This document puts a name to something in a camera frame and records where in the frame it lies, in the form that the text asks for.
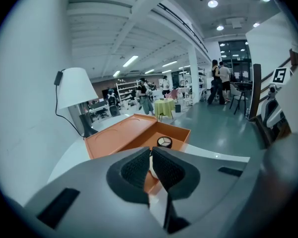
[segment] lamp stand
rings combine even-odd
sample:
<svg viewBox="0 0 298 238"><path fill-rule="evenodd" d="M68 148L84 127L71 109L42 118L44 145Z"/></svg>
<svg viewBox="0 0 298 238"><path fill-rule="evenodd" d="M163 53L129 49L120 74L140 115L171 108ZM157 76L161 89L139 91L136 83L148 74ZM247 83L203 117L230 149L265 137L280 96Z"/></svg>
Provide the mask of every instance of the lamp stand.
<svg viewBox="0 0 298 238"><path fill-rule="evenodd" d="M78 111L79 111L79 119L81 121L81 123L83 124L83 128L84 128L84 137L90 137L94 134L96 134L98 131L94 130L91 126L89 126L87 120L86 120L86 116L85 114L82 114L79 108L79 105L77 105Z"/></svg>

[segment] open box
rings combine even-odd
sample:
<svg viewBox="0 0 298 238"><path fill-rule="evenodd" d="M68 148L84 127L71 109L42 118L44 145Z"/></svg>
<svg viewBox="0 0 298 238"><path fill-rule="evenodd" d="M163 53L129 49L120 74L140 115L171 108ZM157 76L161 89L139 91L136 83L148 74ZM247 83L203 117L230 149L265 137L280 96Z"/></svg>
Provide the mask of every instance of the open box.
<svg viewBox="0 0 298 238"><path fill-rule="evenodd" d="M104 157L137 147L157 146L162 136L172 139L171 149L181 151L188 140L190 130L158 122L153 116L134 114L121 122L85 139L91 159ZM158 179L148 172L145 192L150 193Z"/></svg>

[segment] black cable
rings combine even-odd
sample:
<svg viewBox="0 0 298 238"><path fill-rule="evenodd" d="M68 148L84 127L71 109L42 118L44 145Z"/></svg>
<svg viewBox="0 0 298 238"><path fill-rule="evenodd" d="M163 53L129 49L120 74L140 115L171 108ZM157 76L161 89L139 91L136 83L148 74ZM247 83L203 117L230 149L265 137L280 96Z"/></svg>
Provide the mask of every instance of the black cable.
<svg viewBox="0 0 298 238"><path fill-rule="evenodd" d="M55 114L58 116L58 117L62 117L62 118L64 118L66 121L68 121L72 126L73 126L73 128L77 131L77 133L81 136L81 137L83 137L80 133L79 133L79 131L76 129L76 127L68 120L68 119L66 119L64 116L61 116L61 115L58 115L57 114L57 109L58 109L58 86L56 85L55 86L55 95L56 95L56 105L55 105Z"/></svg>

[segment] black power cord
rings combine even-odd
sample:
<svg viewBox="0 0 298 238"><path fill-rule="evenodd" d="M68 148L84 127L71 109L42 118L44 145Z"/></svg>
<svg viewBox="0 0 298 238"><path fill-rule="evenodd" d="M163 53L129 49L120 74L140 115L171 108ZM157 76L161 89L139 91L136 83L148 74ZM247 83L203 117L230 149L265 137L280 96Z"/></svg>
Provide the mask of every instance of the black power cord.
<svg viewBox="0 0 298 238"><path fill-rule="evenodd" d="M56 79L55 79L55 82L54 82L54 84L55 84L55 95L56 95L56 105L55 105L55 114L58 116L58 117L62 117L62 118L64 118L66 121L68 121L72 126L73 126L73 128L77 131L77 133L82 137L82 138L84 138L80 133L79 133L79 131L76 129L76 127L67 119L67 118L65 118L64 116L62 116L62 115L59 115L58 113L57 113L57 109L58 109L58 85L60 84L60 82L61 82L61 78L62 78L62 75L63 75L63 73L62 73L62 71L61 72L58 72L58 75L56 76Z"/></svg>

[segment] round black object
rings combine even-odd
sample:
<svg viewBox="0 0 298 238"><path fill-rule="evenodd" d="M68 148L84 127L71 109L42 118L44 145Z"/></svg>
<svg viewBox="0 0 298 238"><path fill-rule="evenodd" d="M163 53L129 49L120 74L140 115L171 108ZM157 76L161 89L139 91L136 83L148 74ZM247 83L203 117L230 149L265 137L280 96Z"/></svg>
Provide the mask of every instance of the round black object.
<svg viewBox="0 0 298 238"><path fill-rule="evenodd" d="M160 137L157 140L157 145L161 147L171 148L172 146L172 139L170 137Z"/></svg>

